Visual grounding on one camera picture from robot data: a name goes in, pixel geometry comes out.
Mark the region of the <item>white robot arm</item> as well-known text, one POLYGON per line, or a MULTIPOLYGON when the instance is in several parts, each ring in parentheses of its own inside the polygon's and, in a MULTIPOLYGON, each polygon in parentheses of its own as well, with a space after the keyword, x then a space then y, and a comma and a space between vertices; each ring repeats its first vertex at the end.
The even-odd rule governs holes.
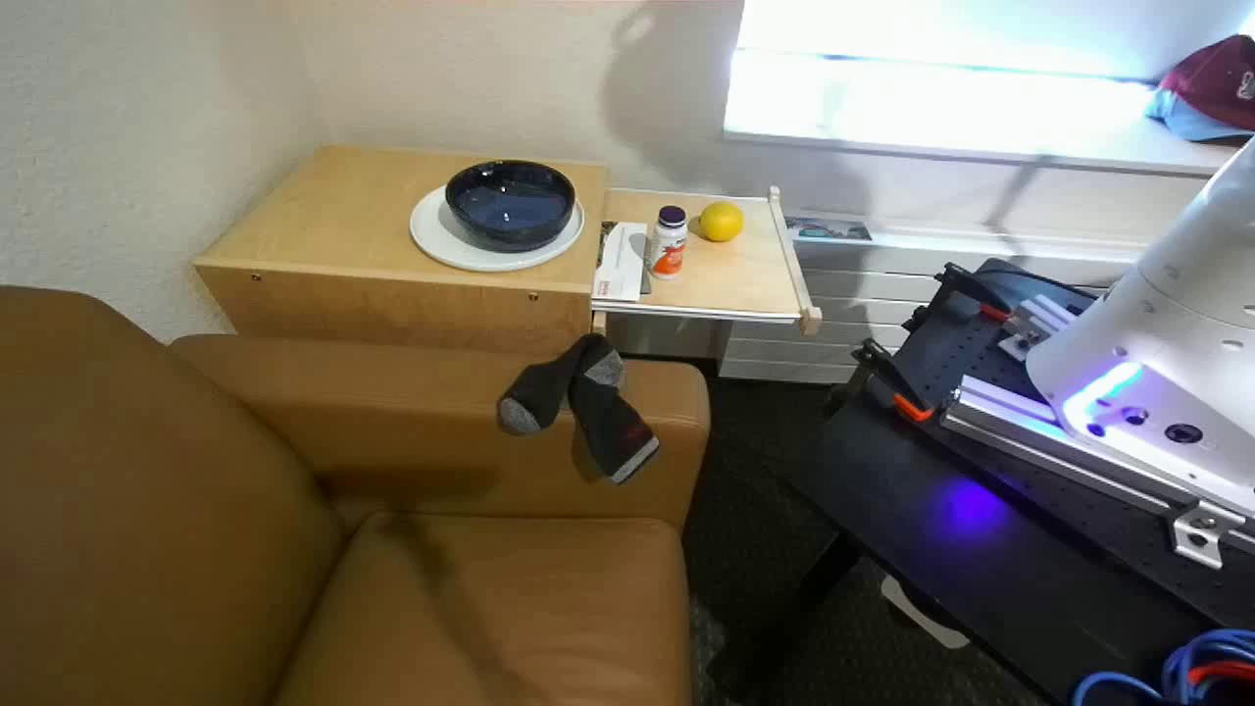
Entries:
POLYGON ((1028 353, 1028 378, 1078 438, 1255 512, 1255 141, 1028 353))

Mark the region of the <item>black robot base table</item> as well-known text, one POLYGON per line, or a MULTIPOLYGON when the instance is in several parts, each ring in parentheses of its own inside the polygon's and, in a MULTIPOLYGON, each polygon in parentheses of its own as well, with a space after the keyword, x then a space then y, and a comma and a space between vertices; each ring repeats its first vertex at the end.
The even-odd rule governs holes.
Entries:
POLYGON ((1193 565, 1171 553, 1166 511, 946 429, 966 378, 1028 384, 1000 349, 1022 293, 1085 301, 1000 260, 946 272, 906 341, 862 357, 862 384, 819 429, 800 485, 932 616, 1062 703, 1095 672, 1153 673, 1211 627, 1255 627, 1255 556, 1235 546, 1223 570, 1193 565))

